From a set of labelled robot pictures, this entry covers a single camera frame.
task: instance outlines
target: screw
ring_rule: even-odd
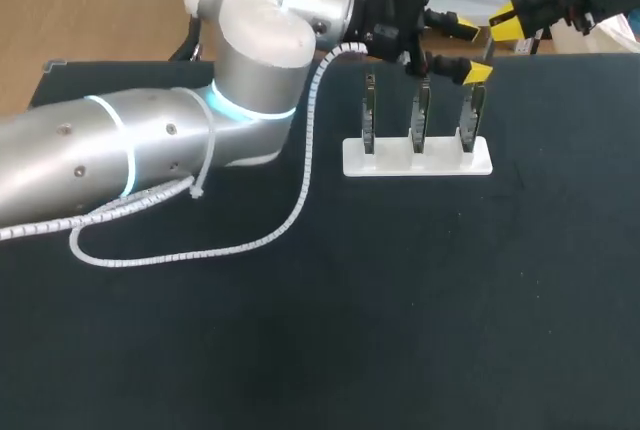
[[[324,35],[327,32],[327,25],[324,22],[316,22],[312,28],[316,35]]]
[[[67,135],[71,135],[71,125],[69,125],[68,123],[65,123],[63,125],[60,125],[58,127],[58,130],[56,130],[58,135],[62,135],[67,136]]]

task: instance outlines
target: black table surface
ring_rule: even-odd
[[[380,134],[403,135],[411,84],[376,71]],[[211,75],[54,66],[33,104]],[[489,177],[345,178],[362,87],[359,64],[327,73],[309,199],[268,247],[106,271],[66,234],[0,245],[0,428],[640,428],[640,59],[499,60]],[[430,128],[453,133],[461,91],[433,87]],[[276,162],[83,245],[126,258],[264,235],[297,197],[304,124]]]

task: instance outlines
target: blue led light ring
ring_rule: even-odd
[[[127,126],[124,124],[118,112],[116,112],[115,108],[111,106],[109,102],[107,102],[102,97],[97,97],[95,95],[88,95],[85,97],[87,100],[91,100],[100,105],[111,117],[113,122],[116,124],[116,128],[122,137],[124,137],[125,150],[127,152],[127,165],[129,167],[129,174],[127,175],[127,184],[124,187],[124,190],[120,194],[120,197],[126,197],[131,193],[133,187],[136,183],[136,154],[135,154],[135,146],[129,135],[129,130]]]
[[[207,104],[214,110],[229,117],[236,122],[261,121],[261,120],[286,120],[296,112],[295,108],[284,113],[258,113],[236,105],[220,93],[215,81],[211,82],[211,94],[207,94]]]

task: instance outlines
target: wooden floor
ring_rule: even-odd
[[[0,0],[0,114],[21,112],[44,62],[165,60],[184,38],[182,0]],[[204,32],[205,58],[213,59]],[[436,52],[481,55],[481,46],[431,40]]]

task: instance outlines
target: cable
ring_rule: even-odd
[[[314,131],[314,119],[316,101],[318,98],[318,89],[320,82],[324,76],[327,68],[338,56],[344,53],[359,53],[366,55],[367,47],[362,43],[344,43],[334,48],[328,53],[324,59],[320,62],[309,88],[309,99],[307,103],[307,129],[306,129],[306,143],[305,143],[305,157],[304,157],[304,171],[302,176],[302,185],[300,188],[300,194],[298,200],[287,217],[287,219],[270,234],[252,242],[244,243],[241,245],[235,245],[232,247],[202,250],[194,252],[176,253],[173,255],[161,255],[156,257],[138,258],[132,260],[111,260],[100,259],[87,255],[80,249],[78,244],[78,238],[81,230],[90,225],[97,225],[107,221],[115,220],[117,218],[131,215],[133,213],[140,212],[146,208],[150,208],[161,202],[164,202],[179,193],[185,191],[192,186],[194,182],[193,177],[188,177],[181,181],[172,181],[158,187],[137,192],[128,197],[120,198],[111,203],[108,203],[88,215],[79,217],[72,217],[66,219],[52,220],[49,222],[34,223],[27,225],[17,225],[15,227],[8,227],[0,229],[0,241],[9,240],[11,238],[19,238],[29,235],[41,235],[45,233],[59,232],[63,230],[72,229],[69,236],[69,246],[72,253],[85,263],[106,267],[106,268],[124,268],[124,267],[139,267],[147,265],[157,265],[161,263],[176,262],[181,260],[195,260],[201,258],[219,257],[225,255],[234,255],[238,253],[248,252],[256,248],[263,247],[284,234],[296,221],[307,199],[309,193],[309,186],[311,184],[311,167],[313,157],[313,131]],[[213,155],[213,143],[207,149],[209,158]],[[208,169],[203,166],[203,169],[198,177],[198,180],[202,177],[204,181],[203,173],[206,176]]]
[[[202,21],[199,18],[191,17],[189,19],[189,31],[182,42],[182,45],[169,57],[170,62],[188,61],[194,56],[198,44],[200,43],[200,29]]]

